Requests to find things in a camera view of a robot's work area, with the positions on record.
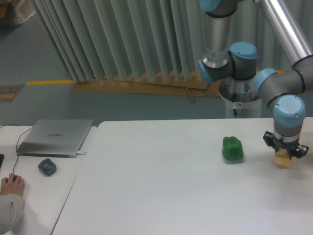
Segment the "grey sleeved forearm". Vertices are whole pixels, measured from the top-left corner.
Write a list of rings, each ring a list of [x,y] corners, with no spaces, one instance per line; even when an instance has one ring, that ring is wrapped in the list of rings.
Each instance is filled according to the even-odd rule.
[[[0,196],[0,234],[12,230],[23,215],[25,199],[17,194]]]

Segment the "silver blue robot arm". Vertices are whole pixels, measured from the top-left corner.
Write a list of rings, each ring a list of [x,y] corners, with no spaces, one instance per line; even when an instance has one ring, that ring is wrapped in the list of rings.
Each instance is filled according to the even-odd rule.
[[[282,0],[257,0],[275,32],[292,70],[279,74],[275,69],[257,71],[257,50],[248,42],[226,46],[231,16],[236,0],[202,0],[202,10],[212,19],[211,42],[198,61],[205,82],[226,78],[220,94],[233,103],[243,102],[256,94],[273,115],[273,132],[265,132],[263,140],[275,151],[284,149],[289,158],[304,157],[309,148],[299,143],[306,115],[300,94],[313,88],[313,50],[303,31]]]

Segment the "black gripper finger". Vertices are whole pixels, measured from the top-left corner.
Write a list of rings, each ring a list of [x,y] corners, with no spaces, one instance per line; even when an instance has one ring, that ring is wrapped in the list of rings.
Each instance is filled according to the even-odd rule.
[[[308,147],[306,145],[298,145],[294,146],[292,149],[288,150],[289,159],[291,160],[293,157],[297,159],[301,159],[306,156],[308,152]]]
[[[263,140],[268,147],[275,147],[275,143],[274,143],[273,138],[274,138],[273,133],[271,133],[269,131],[266,131],[263,135]]]

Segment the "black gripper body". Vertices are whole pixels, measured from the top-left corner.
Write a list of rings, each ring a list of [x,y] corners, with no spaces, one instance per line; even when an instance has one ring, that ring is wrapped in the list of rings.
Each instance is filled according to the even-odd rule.
[[[280,149],[285,149],[291,154],[297,154],[298,153],[298,146],[299,146],[299,138],[292,140],[284,140],[284,139],[278,139],[276,136],[273,137],[273,141],[275,144],[274,152],[278,152]]]

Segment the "person's hand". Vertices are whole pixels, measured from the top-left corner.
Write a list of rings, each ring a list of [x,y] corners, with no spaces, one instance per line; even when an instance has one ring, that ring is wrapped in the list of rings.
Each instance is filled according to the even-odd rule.
[[[21,176],[18,176],[13,182],[14,173],[9,174],[8,177],[4,177],[1,180],[0,184],[0,194],[1,195],[9,195],[16,194],[19,196],[23,196],[24,192],[24,179]]]

